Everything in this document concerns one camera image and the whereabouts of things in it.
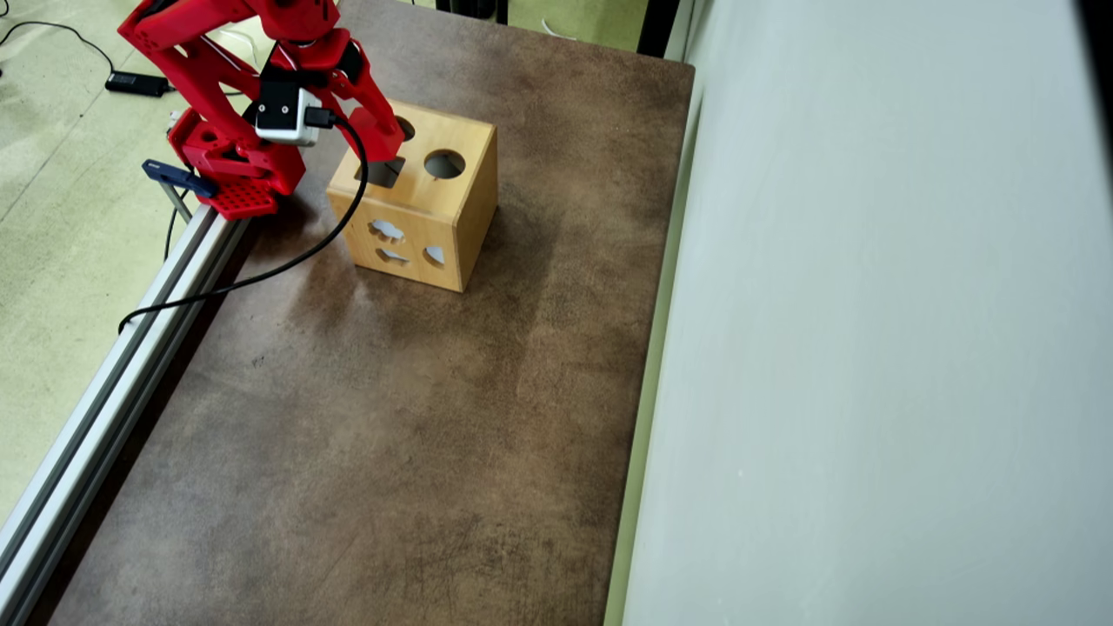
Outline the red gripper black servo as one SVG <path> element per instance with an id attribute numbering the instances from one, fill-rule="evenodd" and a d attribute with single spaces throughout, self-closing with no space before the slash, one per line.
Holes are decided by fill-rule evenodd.
<path id="1" fill-rule="evenodd" d="M 313 41 L 279 39 L 262 70 L 263 82 L 294 82 L 326 87 L 335 84 L 338 102 L 353 102 L 349 110 L 339 107 L 339 116 L 349 125 L 351 147 L 357 138 L 370 163 L 394 160 L 404 143 L 404 131 L 392 104 L 367 72 L 362 45 L 346 29 L 334 29 Z"/>

